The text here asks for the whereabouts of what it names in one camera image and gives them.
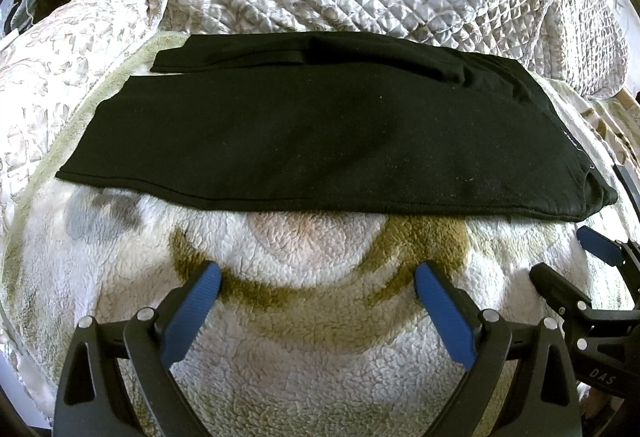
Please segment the dark flat remote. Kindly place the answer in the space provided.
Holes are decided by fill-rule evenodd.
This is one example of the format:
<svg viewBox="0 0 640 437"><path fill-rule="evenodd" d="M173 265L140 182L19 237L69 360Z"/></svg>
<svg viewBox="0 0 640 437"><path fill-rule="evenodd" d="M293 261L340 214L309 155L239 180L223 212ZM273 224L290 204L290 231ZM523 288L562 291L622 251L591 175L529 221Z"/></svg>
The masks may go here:
<svg viewBox="0 0 640 437"><path fill-rule="evenodd" d="M615 165L614 172L627 191L631 202L639 205L639 189L627 168L623 165Z"/></svg>

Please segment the black pants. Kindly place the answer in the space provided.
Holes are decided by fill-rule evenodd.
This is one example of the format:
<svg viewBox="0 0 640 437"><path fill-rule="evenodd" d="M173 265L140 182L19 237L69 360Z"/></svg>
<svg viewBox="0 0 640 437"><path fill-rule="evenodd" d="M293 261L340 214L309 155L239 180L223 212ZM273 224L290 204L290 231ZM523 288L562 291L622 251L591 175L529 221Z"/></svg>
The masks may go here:
<svg viewBox="0 0 640 437"><path fill-rule="evenodd" d="M349 32L162 50L58 177L209 211L579 221L617 199L517 61Z"/></svg>

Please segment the floral white pillow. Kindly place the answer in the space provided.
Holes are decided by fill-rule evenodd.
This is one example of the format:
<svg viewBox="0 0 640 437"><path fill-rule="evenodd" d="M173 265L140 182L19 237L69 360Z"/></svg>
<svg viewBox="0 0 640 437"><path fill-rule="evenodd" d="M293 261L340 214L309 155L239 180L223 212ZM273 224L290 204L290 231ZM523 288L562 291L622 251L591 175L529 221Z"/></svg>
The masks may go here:
<svg viewBox="0 0 640 437"><path fill-rule="evenodd" d="M147 40L167 0L71 0L1 51L1 201L22 192L67 118Z"/></svg>

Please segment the fleece floral blanket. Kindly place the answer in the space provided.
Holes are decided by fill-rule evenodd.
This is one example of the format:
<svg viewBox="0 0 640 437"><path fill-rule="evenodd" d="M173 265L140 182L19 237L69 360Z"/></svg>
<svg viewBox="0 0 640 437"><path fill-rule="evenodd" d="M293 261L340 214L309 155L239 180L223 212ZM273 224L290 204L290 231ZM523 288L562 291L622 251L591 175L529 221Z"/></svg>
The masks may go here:
<svg viewBox="0 0 640 437"><path fill-rule="evenodd" d="M620 274L582 250L572 223L200 212L56 179L98 103L181 43L160 35L116 60L22 192L1 201L1 348L45 417L81 317L127 319L206 259L221 267L220 294L172 371L216 436L422 434L462 369L416 299L421 261L518 322L549 315L528 278L542 262L600 308L631 306Z"/></svg>

